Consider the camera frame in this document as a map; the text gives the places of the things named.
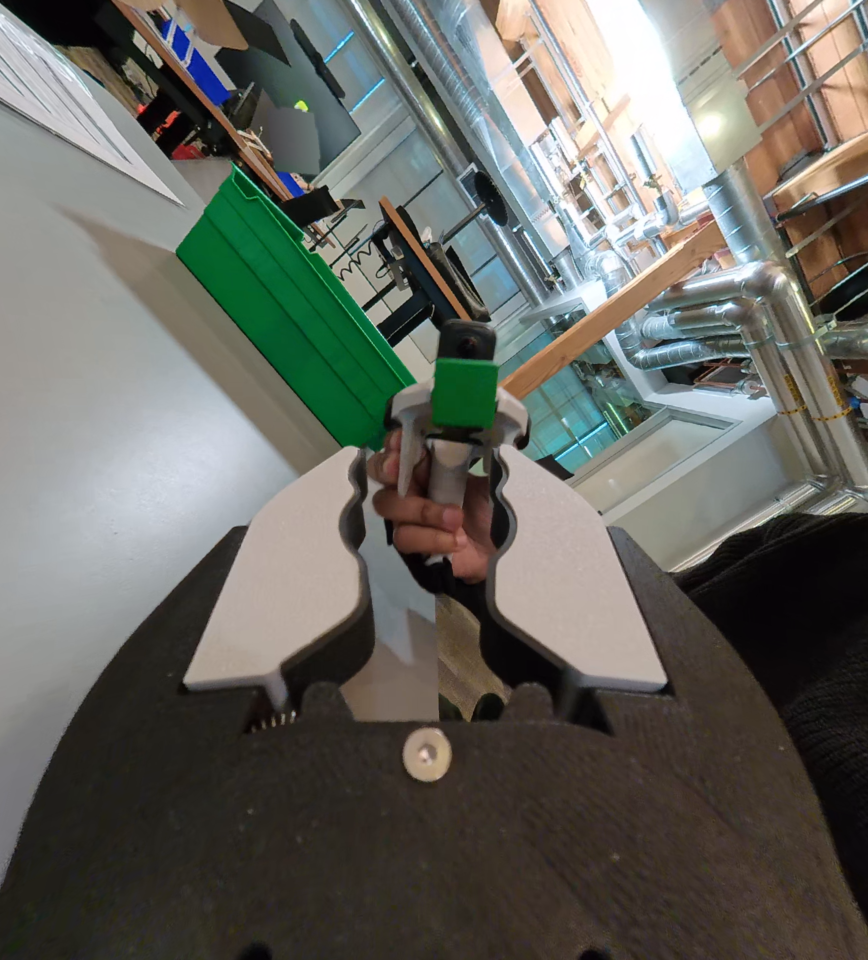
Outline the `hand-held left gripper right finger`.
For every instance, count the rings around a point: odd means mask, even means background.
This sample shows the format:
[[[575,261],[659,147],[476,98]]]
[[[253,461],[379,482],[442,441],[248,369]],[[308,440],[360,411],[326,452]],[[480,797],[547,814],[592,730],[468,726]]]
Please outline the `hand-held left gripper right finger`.
[[[483,658],[511,690],[537,684],[584,722],[597,691],[659,694],[668,674],[602,515],[519,450],[491,468]]]

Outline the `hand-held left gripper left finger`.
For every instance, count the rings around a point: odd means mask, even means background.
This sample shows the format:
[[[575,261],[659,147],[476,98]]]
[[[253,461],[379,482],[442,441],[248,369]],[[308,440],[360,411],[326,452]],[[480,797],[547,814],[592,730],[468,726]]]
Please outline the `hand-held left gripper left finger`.
[[[343,686],[372,657],[366,458],[344,447],[249,522],[183,684],[190,692],[261,689],[276,712],[307,691]]]

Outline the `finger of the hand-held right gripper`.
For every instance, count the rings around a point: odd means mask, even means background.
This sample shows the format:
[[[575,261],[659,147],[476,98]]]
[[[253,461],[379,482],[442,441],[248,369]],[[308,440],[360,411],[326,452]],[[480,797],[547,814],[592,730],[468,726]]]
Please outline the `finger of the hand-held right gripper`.
[[[474,431],[475,457],[480,459],[480,475],[490,477],[497,451],[512,446],[523,451],[529,444],[531,417],[524,403],[511,393],[497,393],[492,423]]]
[[[400,390],[388,401],[385,428],[401,431],[397,494],[408,496],[415,469],[424,457],[432,429],[433,382],[419,382]]]

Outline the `green cube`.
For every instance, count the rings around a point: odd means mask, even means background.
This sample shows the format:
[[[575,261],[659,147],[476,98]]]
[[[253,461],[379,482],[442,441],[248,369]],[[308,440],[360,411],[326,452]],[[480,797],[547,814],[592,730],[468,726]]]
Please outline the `green cube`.
[[[493,427],[499,367],[492,361],[439,357],[430,395],[433,426],[458,430]]]

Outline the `green plastic bin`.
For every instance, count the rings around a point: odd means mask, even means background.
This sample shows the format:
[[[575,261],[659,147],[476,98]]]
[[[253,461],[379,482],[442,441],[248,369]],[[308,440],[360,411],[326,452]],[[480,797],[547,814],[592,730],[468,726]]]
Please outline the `green plastic bin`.
[[[176,256],[342,447],[377,448],[415,383],[305,234],[231,166]]]

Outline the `person's right forearm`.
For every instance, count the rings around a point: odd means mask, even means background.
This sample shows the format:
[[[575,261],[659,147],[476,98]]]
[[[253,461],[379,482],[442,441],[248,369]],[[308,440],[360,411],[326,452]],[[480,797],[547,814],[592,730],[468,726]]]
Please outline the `person's right forearm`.
[[[428,594],[449,597],[468,609],[479,609],[486,597],[486,585],[466,582],[455,576],[447,560],[433,560],[421,554],[399,554],[416,583]]]

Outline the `person's right hand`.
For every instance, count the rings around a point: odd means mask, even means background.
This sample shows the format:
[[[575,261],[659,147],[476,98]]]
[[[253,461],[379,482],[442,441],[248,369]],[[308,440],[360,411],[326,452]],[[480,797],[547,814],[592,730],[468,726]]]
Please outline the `person's right hand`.
[[[455,578],[483,583],[497,549],[491,538],[493,503],[490,479],[469,474],[462,506],[442,505],[428,497],[430,456],[417,462],[404,495],[398,492],[403,431],[387,434],[367,462],[368,477],[379,485],[372,497],[377,515],[392,525],[392,546],[404,557],[450,558]]]

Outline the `wooden table black legs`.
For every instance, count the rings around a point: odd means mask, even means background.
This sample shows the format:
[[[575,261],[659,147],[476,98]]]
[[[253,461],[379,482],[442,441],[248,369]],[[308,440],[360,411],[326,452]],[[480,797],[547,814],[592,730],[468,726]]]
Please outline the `wooden table black legs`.
[[[379,332],[396,346],[428,321],[435,330],[461,322],[479,326],[485,332],[449,334],[453,357],[494,360],[497,336],[490,331],[490,313],[451,247],[436,241],[425,242],[402,206],[380,198],[382,223],[370,241],[387,267],[392,286],[408,289],[407,300],[383,320]]]

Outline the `wooden beam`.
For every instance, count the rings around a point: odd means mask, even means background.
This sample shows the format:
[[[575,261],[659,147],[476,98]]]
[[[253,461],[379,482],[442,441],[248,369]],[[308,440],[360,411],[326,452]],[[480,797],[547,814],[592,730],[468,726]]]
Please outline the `wooden beam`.
[[[717,222],[706,223],[500,381],[500,387],[518,400],[527,397],[725,248]]]

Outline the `silver metal ducts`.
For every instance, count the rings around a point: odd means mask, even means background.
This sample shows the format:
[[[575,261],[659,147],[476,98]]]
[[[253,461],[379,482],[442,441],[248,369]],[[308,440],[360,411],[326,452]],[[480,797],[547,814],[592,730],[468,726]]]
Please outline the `silver metal ducts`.
[[[868,503],[868,445],[826,348],[868,361],[868,318],[817,329],[800,284],[774,261],[700,275],[660,294],[620,325],[626,362],[641,371],[747,357],[807,468],[814,514]]]

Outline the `long wooden table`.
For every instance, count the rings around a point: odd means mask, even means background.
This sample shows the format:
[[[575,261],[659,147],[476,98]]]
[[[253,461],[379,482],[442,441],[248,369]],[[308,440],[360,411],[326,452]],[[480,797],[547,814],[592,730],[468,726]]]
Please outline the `long wooden table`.
[[[224,112],[200,89],[195,78],[190,75],[187,67],[176,57],[173,49],[165,44],[162,35],[154,28],[153,21],[148,14],[125,2],[112,1],[112,4],[122,16],[128,20],[128,23],[140,34],[144,41],[156,51],[158,56],[162,58],[164,64],[173,71],[191,94],[197,98],[207,114],[232,142],[240,159],[260,178],[272,195],[281,202],[293,199],[290,191],[287,190],[284,182],[273,169],[271,163],[251,146],[230,122]]]

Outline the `laminated paper sheet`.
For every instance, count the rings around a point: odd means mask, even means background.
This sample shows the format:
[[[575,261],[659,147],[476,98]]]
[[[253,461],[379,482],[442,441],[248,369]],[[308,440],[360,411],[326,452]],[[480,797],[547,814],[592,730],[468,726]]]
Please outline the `laminated paper sheet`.
[[[1,5],[0,103],[163,198],[182,204],[121,134],[70,61]]]

